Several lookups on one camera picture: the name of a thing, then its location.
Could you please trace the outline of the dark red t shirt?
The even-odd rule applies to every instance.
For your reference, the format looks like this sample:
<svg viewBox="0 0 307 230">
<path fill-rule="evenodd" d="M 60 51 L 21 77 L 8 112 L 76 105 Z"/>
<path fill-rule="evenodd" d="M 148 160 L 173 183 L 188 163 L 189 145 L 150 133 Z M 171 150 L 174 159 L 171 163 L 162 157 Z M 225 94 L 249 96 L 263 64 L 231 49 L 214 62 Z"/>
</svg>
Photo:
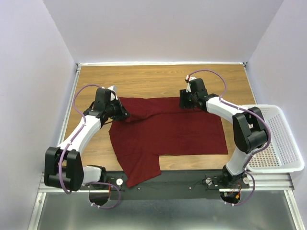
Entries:
<svg viewBox="0 0 307 230">
<path fill-rule="evenodd" d="M 117 160 L 133 187 L 161 174 L 162 155 L 226 155 L 219 116 L 181 109 L 178 97 L 124 98 L 130 116 L 109 130 Z"/>
</svg>

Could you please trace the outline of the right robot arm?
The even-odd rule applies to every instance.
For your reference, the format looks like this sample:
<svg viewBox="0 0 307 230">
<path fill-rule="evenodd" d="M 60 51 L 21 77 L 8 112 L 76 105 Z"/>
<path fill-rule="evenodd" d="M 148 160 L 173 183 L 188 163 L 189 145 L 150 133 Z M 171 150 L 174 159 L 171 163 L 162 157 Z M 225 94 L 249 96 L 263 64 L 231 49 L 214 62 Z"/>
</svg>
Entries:
<svg viewBox="0 0 307 230">
<path fill-rule="evenodd" d="M 222 168 L 222 174 L 218 176 L 218 183 L 223 187 L 233 187 L 244 176 L 244 170 L 253 155 L 270 143 L 270 129 L 258 107 L 248 109 L 225 101 L 214 93 L 208 94 L 200 78 L 187 76 L 185 81 L 187 88 L 179 91 L 180 108 L 198 108 L 233 125 L 236 148 L 229 162 Z"/>
</svg>

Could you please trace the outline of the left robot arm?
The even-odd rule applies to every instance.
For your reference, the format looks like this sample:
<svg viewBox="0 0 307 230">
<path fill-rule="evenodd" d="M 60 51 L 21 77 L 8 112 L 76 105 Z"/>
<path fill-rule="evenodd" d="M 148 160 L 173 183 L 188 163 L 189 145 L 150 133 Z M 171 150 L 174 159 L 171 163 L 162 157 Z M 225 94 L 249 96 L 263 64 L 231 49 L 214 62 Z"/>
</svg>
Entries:
<svg viewBox="0 0 307 230">
<path fill-rule="evenodd" d="M 101 166 L 83 166 L 81 155 L 92 137 L 111 121 L 130 116 L 116 94 L 114 85 L 98 87 L 95 99 L 84 112 L 72 133 L 57 147 L 45 153 L 44 184 L 60 188 L 69 194 L 82 185 L 91 184 L 95 189 L 106 185 L 106 170 Z"/>
</svg>

